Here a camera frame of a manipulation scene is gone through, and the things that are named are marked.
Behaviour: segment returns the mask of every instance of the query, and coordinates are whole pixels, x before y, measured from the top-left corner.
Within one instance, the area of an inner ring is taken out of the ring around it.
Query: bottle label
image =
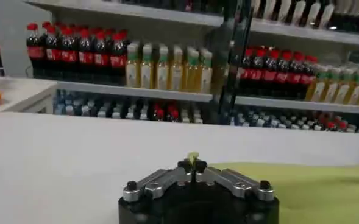
[[[279,83],[285,83],[286,79],[288,78],[288,74],[284,73],[284,72],[279,72],[277,74],[277,77],[275,78],[275,80]]]
[[[357,104],[359,99],[359,86],[355,87],[354,91],[352,92],[349,104]]]
[[[62,51],[62,60],[67,63],[74,63],[77,61],[76,51]]]
[[[125,67],[126,61],[127,61],[127,58],[125,55],[110,56],[110,64],[112,64],[113,68]]]
[[[300,82],[300,79],[301,79],[300,74],[289,73],[287,81],[288,81],[288,83],[291,83],[291,84],[298,84]]]
[[[46,50],[46,57],[50,61],[59,61],[62,59],[62,52],[57,49],[47,49]]]
[[[182,83],[182,69],[181,68],[173,68],[172,69],[171,89],[175,90],[175,91],[179,91],[181,83]]]
[[[312,96],[311,101],[319,102],[320,96],[321,96],[321,93],[324,90],[324,87],[325,87],[324,82],[319,82],[319,83],[316,84],[316,88],[315,88],[315,91],[313,92],[313,96]]]
[[[167,80],[168,80],[168,68],[159,67],[157,69],[157,88],[158,89],[167,89]]]
[[[91,65],[94,63],[94,54],[90,52],[79,52],[79,61],[82,64]]]
[[[277,76],[277,72],[275,71],[265,71],[265,76],[263,77],[263,79],[272,82],[274,81],[276,76]]]
[[[338,95],[336,96],[336,99],[335,99],[335,103],[342,104],[349,89],[350,89],[349,85],[340,86]]]
[[[126,79],[128,87],[136,87],[136,66],[129,64],[126,66]]]
[[[150,88],[151,83],[151,68],[148,65],[143,65],[141,67],[141,87]]]
[[[95,64],[99,66],[107,66],[109,64],[109,56],[105,54],[95,54]]]
[[[45,56],[43,47],[27,47],[27,54],[29,58],[43,58]]]
[[[201,76],[201,92],[209,93],[211,82],[211,69],[202,70]]]
[[[337,83],[333,83],[330,84],[328,91],[327,91],[327,95],[325,95],[325,99],[324,99],[324,103],[330,103],[333,95],[335,95],[336,89],[338,88],[338,84]]]

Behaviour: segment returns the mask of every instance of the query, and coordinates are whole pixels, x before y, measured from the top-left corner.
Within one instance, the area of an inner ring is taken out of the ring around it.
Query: metal shelf
[[[172,99],[192,102],[209,102],[211,100],[211,94],[202,93],[186,93],[159,89],[129,88],[77,82],[57,82],[57,84],[57,89],[65,89],[70,91],[113,94],[122,96],[137,96],[158,99]]]
[[[359,106],[331,103],[302,102],[293,100],[265,99],[256,97],[240,97],[235,101],[236,105],[249,105],[259,107],[290,108],[298,110],[318,110],[340,113],[359,114]]]
[[[213,27],[219,27],[223,22],[223,19],[220,16],[156,9],[139,5],[104,2],[101,0],[24,0],[24,2],[41,7],[45,10],[51,10],[53,7],[60,7]],[[251,31],[359,46],[358,34],[287,26],[277,22],[260,19],[252,20]]]

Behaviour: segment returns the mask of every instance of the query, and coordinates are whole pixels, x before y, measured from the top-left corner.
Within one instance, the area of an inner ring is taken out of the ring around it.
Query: bottle
[[[347,104],[358,105],[359,104],[359,70],[354,75],[354,85],[351,88],[350,93],[347,93]]]
[[[167,90],[168,89],[168,75],[169,68],[167,63],[168,48],[164,45],[159,49],[159,63],[157,64],[157,81],[156,88]]]
[[[211,87],[211,76],[213,74],[212,68],[211,68],[211,58],[213,54],[204,49],[202,52],[202,73],[201,73],[201,86],[200,86],[200,92],[201,93],[210,93],[210,87]]]
[[[331,103],[335,97],[336,90],[338,89],[339,85],[339,74],[341,72],[340,68],[337,67],[330,67],[329,69],[329,79],[327,82],[327,86],[324,89],[326,93],[324,95],[324,99],[321,100],[324,103]]]
[[[275,96],[280,98],[287,97],[287,78],[291,60],[291,52],[283,51],[282,58],[277,63],[277,77],[275,78]]]
[[[26,39],[27,54],[32,62],[33,66],[33,77],[41,78],[44,77],[45,67],[45,51],[43,39],[38,35],[38,26],[35,23],[27,25],[29,31]]]
[[[274,49],[270,52],[270,57],[265,62],[265,74],[262,78],[262,95],[272,96],[275,92],[275,78],[277,76],[277,60],[280,51]]]
[[[196,50],[191,50],[188,52],[190,54],[188,66],[187,66],[187,80],[186,80],[186,90],[189,92],[195,91],[195,84],[197,80],[197,73],[199,72],[198,67],[198,57],[199,53]]]
[[[182,90],[182,79],[184,79],[183,65],[182,65],[183,52],[180,47],[174,46],[174,61],[170,69],[171,75],[168,85],[171,90]]]
[[[54,26],[48,26],[48,36],[46,37],[46,74],[52,79],[62,78],[62,52],[60,38],[56,35]]]
[[[241,62],[241,67],[238,69],[237,78],[239,78],[239,92],[243,95],[249,95],[252,91],[249,82],[249,74],[251,73],[253,49],[246,49],[246,55]]]
[[[343,104],[347,93],[350,90],[350,84],[352,83],[354,70],[350,68],[341,68],[339,75],[338,89],[336,90],[333,103]]]
[[[113,35],[113,47],[111,48],[110,64],[112,66],[112,83],[124,83],[127,63],[127,47],[124,44],[124,34],[116,33]]]
[[[77,48],[77,41],[73,36],[73,30],[67,27],[63,30],[62,39],[63,76],[65,80],[78,80],[79,53]]]
[[[95,64],[95,76],[94,81],[103,84],[111,83],[111,69],[110,69],[110,49],[105,41],[105,33],[99,32],[96,34],[95,41],[95,53],[94,53],[94,64]]]
[[[152,46],[146,44],[143,47],[143,62],[141,64],[141,87],[146,89],[154,88],[154,66],[151,62]]]
[[[92,82],[94,74],[94,46],[87,29],[80,32],[79,41],[79,79]]]
[[[306,99],[308,99],[308,101],[312,102],[321,101],[322,96],[325,95],[323,92],[325,92],[324,90],[328,78],[328,67],[318,65],[316,69],[316,80],[309,87],[307,95],[305,97]]]
[[[127,46],[128,61],[126,62],[126,85],[128,87],[139,87],[140,74],[137,72],[137,47],[134,44]]]

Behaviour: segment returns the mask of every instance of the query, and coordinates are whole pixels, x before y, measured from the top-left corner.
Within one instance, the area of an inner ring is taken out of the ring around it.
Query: red bottle cap
[[[304,59],[304,55],[301,52],[295,52],[294,53],[294,59],[297,61],[302,61]]]
[[[46,29],[49,25],[51,25],[51,22],[45,21],[45,22],[43,22],[42,28]]]
[[[247,56],[251,56],[253,52],[254,52],[254,50],[252,48],[247,48],[246,49],[246,55]]]
[[[31,31],[37,30],[37,28],[38,28],[37,23],[30,23],[29,25],[27,25],[27,29]]]
[[[56,30],[55,30],[55,27],[52,26],[52,25],[49,25],[46,30],[48,31],[48,33],[51,33],[51,34],[55,34]]]
[[[103,31],[100,31],[99,33],[97,33],[96,38],[97,38],[97,39],[103,39],[103,38],[105,38],[105,33],[104,33]]]
[[[279,58],[279,51],[274,49],[270,52],[270,56],[273,58],[273,59],[278,59]]]
[[[282,52],[282,58],[287,60],[287,61],[290,61],[291,60],[291,51],[283,51]]]

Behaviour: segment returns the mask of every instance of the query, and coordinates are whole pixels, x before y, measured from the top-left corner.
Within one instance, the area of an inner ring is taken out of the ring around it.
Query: white table
[[[210,163],[354,165],[359,135],[0,113],[0,224],[117,223],[126,181],[194,150]]]

